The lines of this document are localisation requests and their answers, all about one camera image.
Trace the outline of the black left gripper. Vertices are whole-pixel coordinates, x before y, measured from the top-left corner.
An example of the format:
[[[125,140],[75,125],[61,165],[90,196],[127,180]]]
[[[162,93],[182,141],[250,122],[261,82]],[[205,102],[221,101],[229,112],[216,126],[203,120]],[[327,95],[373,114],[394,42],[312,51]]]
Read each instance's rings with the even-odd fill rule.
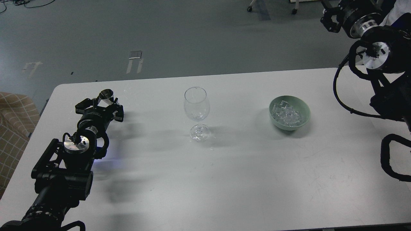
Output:
[[[113,120],[124,121],[123,105],[119,104],[118,98],[115,98],[114,102],[107,107],[100,107],[100,101],[100,98],[86,98],[76,104],[76,114],[82,115],[77,123],[78,129],[88,124],[88,127],[94,126],[101,133],[107,130]]]

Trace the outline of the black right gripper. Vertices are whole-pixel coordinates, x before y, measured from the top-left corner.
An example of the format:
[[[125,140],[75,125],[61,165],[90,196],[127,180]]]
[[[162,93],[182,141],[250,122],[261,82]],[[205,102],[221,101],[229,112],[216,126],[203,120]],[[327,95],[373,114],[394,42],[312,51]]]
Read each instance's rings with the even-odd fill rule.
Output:
[[[382,20],[382,10],[374,0],[341,0],[338,8],[324,9],[320,22],[329,32],[339,33],[342,27],[349,38],[357,39]]]

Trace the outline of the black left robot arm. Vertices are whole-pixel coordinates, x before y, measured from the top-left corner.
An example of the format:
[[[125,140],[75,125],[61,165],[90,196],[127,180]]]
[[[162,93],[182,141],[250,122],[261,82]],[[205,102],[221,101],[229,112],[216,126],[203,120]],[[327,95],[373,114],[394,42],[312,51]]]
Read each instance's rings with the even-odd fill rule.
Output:
[[[53,139],[35,164],[31,177],[37,197],[21,220],[1,226],[2,231],[68,231],[74,227],[85,231],[82,221],[63,225],[69,209],[86,200],[91,191],[92,166],[107,154],[107,127],[111,121],[124,120],[118,98],[102,95],[86,98],[75,106],[81,114],[73,135]]]

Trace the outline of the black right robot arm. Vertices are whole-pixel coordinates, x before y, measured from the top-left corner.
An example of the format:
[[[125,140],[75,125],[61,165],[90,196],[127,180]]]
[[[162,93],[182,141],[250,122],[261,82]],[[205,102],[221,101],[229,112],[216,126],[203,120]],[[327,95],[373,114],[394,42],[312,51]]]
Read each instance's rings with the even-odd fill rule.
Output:
[[[337,68],[333,93],[338,103],[351,114],[406,123],[410,127],[410,1],[341,0],[332,6],[328,0],[320,22],[333,33],[341,29],[356,39]],[[371,83],[374,96],[370,105],[376,115],[345,105],[337,93],[337,78],[342,67]]]

